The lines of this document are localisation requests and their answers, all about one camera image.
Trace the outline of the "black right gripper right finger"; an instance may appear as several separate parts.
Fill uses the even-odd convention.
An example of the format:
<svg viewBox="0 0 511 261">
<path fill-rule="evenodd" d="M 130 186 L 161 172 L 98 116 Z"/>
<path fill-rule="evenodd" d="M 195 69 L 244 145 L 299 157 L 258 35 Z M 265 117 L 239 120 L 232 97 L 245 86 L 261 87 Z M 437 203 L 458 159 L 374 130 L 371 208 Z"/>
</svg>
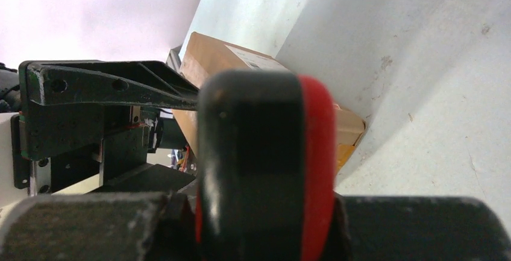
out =
<svg viewBox="0 0 511 261">
<path fill-rule="evenodd" d="M 338 196 L 327 259 L 510 260 L 510 237 L 471 197 Z"/>
</svg>

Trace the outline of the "red black utility knife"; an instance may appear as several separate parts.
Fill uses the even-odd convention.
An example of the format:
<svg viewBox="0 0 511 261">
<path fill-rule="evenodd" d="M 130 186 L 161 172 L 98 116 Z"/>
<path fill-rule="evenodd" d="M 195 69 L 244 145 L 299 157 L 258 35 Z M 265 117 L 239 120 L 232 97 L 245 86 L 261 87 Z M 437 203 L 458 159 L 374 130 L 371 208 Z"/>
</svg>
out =
<svg viewBox="0 0 511 261">
<path fill-rule="evenodd" d="M 315 78 L 209 78 L 198 95 L 202 258 L 319 260 L 334 211 L 335 131 L 333 100 Z"/>
</svg>

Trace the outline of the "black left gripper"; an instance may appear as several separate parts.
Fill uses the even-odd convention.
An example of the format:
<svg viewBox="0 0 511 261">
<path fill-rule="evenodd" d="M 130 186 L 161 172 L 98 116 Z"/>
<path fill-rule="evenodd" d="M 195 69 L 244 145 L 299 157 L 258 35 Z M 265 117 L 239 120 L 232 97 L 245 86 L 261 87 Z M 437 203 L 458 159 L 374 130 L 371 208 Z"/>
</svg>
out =
<svg viewBox="0 0 511 261">
<path fill-rule="evenodd" d="M 53 193 L 98 175 L 91 193 L 170 192 L 195 179 L 147 163 L 158 144 L 158 110 L 120 106 L 195 111 L 198 88 L 166 63 L 28 60 L 19 77 L 24 98 L 38 105 L 11 117 L 16 189 Z"/>
</svg>

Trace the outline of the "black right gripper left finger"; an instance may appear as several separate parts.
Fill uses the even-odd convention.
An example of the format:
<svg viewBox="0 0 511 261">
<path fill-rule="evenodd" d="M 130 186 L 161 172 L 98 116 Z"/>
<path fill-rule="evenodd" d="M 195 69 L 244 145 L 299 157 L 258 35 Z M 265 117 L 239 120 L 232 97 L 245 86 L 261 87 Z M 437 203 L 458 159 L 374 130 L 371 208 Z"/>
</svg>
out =
<svg viewBox="0 0 511 261">
<path fill-rule="evenodd" d="M 2 260 L 199 260 L 187 197 L 39 195 L 1 225 Z"/>
</svg>

